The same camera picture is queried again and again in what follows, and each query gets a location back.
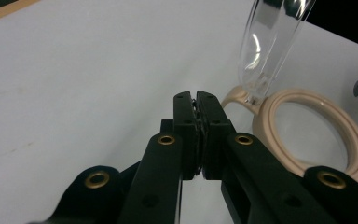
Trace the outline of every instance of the ring stand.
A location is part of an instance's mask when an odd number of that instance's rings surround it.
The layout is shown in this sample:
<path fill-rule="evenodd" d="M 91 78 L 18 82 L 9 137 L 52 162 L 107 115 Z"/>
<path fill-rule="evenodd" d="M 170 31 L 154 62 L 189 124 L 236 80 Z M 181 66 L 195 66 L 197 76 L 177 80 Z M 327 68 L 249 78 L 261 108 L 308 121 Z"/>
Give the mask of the ring stand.
<path fill-rule="evenodd" d="M 345 173 L 358 181 L 358 126 L 345 111 L 313 91 L 298 89 L 278 91 L 266 98 L 260 105 L 246 103 L 247 95 L 248 92 L 241 86 L 235 87 L 222 102 L 222 107 L 229 103 L 238 103 L 254 113 L 252 125 L 254 135 L 267 146 L 286 169 L 303 176 L 308 168 L 286 149 L 275 126 L 275 114 L 278 107 L 283 103 L 291 102 L 309 106 L 335 127 L 348 152 L 348 166 Z"/>

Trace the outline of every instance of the screw hole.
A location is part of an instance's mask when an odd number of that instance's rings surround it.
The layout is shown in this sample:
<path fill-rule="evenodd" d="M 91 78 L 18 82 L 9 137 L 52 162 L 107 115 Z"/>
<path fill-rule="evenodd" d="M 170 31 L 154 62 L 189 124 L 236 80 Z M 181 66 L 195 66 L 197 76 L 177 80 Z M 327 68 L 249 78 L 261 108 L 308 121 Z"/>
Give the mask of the screw hole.
<path fill-rule="evenodd" d="M 333 189 L 345 189 L 347 187 L 347 184 L 345 181 L 339 177 L 336 174 L 326 172 L 326 171 L 320 171 L 317 174 L 317 177 L 319 181 L 321 181 L 326 186 L 333 188 Z"/>
<path fill-rule="evenodd" d="M 170 145 L 175 142 L 175 138 L 170 135 L 163 135 L 158 139 L 158 142 L 162 145 Z"/>
<path fill-rule="evenodd" d="M 235 141 L 241 145 L 251 145 L 253 143 L 253 139 L 246 135 L 238 135 L 235 137 Z"/>
<path fill-rule="evenodd" d="M 105 186 L 109 182 L 109 174 L 105 171 L 97 171 L 90 174 L 84 184 L 89 189 L 98 189 Z"/>

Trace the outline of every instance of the white surface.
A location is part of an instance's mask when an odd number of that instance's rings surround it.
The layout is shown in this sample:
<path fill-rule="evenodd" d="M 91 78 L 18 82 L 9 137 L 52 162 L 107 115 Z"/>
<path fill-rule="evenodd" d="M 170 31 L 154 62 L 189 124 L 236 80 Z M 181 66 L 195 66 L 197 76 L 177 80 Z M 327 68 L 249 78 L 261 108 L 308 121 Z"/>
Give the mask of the white surface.
<path fill-rule="evenodd" d="M 81 171 L 140 160 L 176 93 L 223 99 L 250 5 L 51 0 L 1 19 L 0 223 L 44 220 Z M 273 88 L 315 90 L 358 121 L 357 78 L 358 45 L 306 24 Z M 185 182 L 181 223 L 231 222 L 219 188 Z"/>

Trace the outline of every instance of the clear glass tube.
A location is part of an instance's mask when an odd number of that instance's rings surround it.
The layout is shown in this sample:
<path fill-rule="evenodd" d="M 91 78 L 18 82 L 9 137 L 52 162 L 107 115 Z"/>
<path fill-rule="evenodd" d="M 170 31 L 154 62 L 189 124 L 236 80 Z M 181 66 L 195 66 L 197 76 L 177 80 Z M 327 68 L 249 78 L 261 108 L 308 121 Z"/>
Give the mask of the clear glass tube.
<path fill-rule="evenodd" d="M 249 93 L 246 101 L 260 104 L 292 46 L 314 0 L 255 0 L 242 43 L 239 79 Z"/>

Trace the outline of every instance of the plastic ring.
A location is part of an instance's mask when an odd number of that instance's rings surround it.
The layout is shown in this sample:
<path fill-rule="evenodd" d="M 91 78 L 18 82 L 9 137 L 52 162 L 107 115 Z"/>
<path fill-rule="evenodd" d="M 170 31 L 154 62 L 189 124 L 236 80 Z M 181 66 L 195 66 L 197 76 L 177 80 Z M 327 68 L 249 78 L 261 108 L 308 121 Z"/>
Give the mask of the plastic ring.
<path fill-rule="evenodd" d="M 227 96 L 222 105 L 236 102 L 247 108 L 252 107 L 244 102 L 243 95 L 246 92 L 244 93 L 239 89 L 234 90 Z M 255 113 L 253 120 L 254 135 L 269 148 L 286 169 L 296 175 L 304 175 L 307 167 L 286 149 L 275 126 L 276 111 L 279 105 L 286 102 L 310 106 L 331 122 L 347 148 L 348 166 L 345 173 L 358 181 L 358 126 L 345 111 L 313 91 L 296 89 L 278 91 L 267 98 L 260 107 L 250 108 Z"/>

